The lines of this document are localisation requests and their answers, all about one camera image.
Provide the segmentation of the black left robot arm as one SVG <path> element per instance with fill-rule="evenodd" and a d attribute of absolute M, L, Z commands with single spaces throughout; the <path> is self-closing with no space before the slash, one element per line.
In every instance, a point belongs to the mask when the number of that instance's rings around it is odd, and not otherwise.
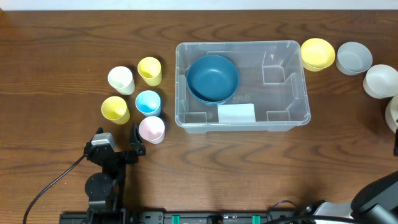
<path fill-rule="evenodd" d="M 93 174 L 85 184 L 89 198 L 89 210 L 102 212 L 116 210 L 123 201 L 126 166 L 139 162 L 146 148 L 134 124 L 129 137 L 131 150 L 116 152 L 116 141 L 111 133 L 98 128 L 96 134 L 84 147 L 83 155 L 88 161 L 100 166 L 102 171 Z"/>

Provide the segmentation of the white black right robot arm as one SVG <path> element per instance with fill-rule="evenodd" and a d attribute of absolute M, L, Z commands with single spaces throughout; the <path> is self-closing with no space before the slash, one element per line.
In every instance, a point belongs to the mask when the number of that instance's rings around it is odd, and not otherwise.
<path fill-rule="evenodd" d="M 347 218 L 350 223 L 397 224 L 397 172 L 371 182 L 351 202 L 321 201 L 308 206 L 301 215 Z"/>

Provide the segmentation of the white small bowl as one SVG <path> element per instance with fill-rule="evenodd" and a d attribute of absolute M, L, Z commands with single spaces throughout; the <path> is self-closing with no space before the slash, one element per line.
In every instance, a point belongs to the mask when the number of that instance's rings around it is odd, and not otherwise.
<path fill-rule="evenodd" d="M 363 80 L 365 92 L 376 99 L 383 99 L 397 94 L 397 70 L 388 65 L 374 65 Z"/>

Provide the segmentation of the yellow small bowl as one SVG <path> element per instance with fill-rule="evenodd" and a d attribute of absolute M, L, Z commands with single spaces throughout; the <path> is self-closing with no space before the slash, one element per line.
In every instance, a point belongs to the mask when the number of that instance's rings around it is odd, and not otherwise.
<path fill-rule="evenodd" d="M 311 72 L 319 72 L 333 64 L 336 53 L 333 46 L 324 39 L 312 38 L 301 46 L 303 67 Z"/>

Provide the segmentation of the beige large bowl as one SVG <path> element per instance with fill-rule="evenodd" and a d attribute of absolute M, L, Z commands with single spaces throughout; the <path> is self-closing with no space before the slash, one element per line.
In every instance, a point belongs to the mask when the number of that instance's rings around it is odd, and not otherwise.
<path fill-rule="evenodd" d="M 397 100 L 398 95 L 395 95 L 388 103 L 384 115 L 386 124 L 393 133 L 396 133 L 397 131 Z"/>

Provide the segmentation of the grey small bowl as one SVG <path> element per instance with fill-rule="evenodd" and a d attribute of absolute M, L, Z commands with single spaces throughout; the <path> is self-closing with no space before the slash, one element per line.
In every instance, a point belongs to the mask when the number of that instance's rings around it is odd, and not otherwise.
<path fill-rule="evenodd" d="M 366 72 L 373 64 L 371 51 L 359 42 L 346 42 L 336 55 L 336 67 L 345 75 L 358 75 Z"/>

